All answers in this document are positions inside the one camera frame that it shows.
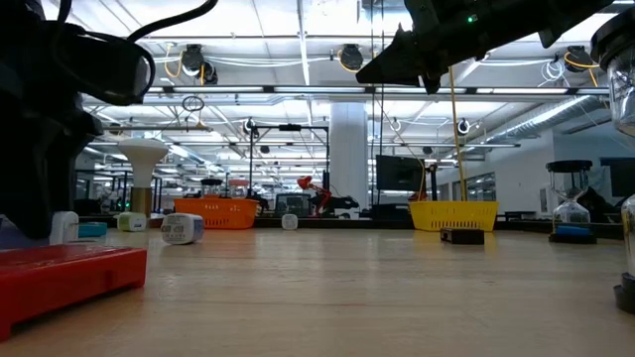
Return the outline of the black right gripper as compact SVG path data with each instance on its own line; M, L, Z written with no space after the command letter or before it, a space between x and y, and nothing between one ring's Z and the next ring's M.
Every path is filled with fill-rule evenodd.
M405 1L412 28L399 28L392 43L365 65L356 80L363 84L405 84L436 93L448 67L474 57L460 37L481 30L491 10L490 1Z

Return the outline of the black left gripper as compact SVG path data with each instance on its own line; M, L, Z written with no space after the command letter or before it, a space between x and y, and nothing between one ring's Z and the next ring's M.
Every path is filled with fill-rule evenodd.
M72 209L74 155L64 148L44 151L58 136L93 140L99 119L79 102L29 107L1 102L1 214L29 239L46 239L54 214Z

